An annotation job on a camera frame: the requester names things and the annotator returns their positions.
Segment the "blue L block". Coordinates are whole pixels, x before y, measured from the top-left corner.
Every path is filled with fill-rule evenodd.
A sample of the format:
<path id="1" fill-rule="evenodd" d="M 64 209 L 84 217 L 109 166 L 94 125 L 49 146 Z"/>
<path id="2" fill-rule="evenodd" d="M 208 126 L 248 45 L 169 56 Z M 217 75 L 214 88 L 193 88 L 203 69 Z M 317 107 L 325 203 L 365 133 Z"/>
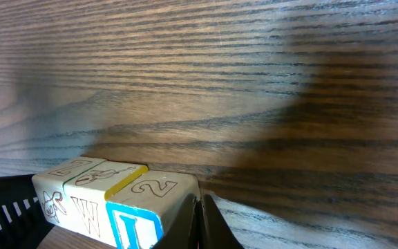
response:
<path id="1" fill-rule="evenodd" d="M 106 202 L 118 248 L 152 248 L 169 230 L 188 194 L 200 195 L 190 174 L 149 171 Z"/>

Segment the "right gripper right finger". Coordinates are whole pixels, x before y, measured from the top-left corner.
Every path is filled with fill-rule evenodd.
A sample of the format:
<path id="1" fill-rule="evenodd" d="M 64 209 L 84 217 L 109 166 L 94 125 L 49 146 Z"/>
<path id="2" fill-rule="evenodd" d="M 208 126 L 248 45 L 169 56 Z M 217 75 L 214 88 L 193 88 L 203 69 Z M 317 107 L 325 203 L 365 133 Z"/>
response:
<path id="1" fill-rule="evenodd" d="M 209 194 L 200 202 L 200 249 L 243 249 Z"/>

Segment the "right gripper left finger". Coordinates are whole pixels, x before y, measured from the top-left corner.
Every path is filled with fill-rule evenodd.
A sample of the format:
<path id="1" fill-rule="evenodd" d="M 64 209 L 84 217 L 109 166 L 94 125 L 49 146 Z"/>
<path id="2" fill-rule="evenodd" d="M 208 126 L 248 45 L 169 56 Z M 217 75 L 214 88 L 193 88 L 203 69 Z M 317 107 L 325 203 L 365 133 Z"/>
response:
<path id="1" fill-rule="evenodd" d="M 197 198 L 188 194 L 176 218 L 153 249 L 198 249 Z"/>

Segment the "white W block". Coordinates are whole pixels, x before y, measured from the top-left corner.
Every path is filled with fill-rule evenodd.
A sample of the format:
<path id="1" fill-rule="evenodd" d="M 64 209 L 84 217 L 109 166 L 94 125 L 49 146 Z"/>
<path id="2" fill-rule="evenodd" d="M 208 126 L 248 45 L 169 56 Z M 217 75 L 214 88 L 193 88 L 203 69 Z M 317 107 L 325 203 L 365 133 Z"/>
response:
<path id="1" fill-rule="evenodd" d="M 106 202 L 148 171 L 146 165 L 105 161 L 64 185 L 70 207 L 71 228 L 82 235 L 115 246 Z"/>

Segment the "white animal block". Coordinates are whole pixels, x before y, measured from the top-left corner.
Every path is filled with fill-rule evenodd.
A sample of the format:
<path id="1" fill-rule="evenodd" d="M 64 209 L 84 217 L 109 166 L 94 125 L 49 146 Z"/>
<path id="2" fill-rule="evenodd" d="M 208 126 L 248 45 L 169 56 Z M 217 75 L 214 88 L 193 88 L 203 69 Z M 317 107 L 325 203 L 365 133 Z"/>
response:
<path id="1" fill-rule="evenodd" d="M 32 177 L 39 204 L 48 222 L 76 231 L 77 211 L 66 197 L 64 185 L 104 161 L 106 159 L 80 156 Z"/>

